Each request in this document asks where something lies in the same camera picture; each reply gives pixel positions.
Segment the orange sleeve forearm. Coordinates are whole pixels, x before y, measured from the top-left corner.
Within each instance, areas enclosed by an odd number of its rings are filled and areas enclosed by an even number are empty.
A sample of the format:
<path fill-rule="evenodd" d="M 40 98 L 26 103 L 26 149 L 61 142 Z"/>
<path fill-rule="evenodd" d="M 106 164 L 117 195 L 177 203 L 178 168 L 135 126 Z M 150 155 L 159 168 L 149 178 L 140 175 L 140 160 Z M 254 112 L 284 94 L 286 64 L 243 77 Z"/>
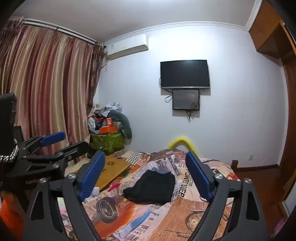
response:
<path fill-rule="evenodd" d="M 16 240 L 23 237 L 23 218 L 25 212 L 17 199 L 11 192 L 1 191 L 1 219 Z"/>

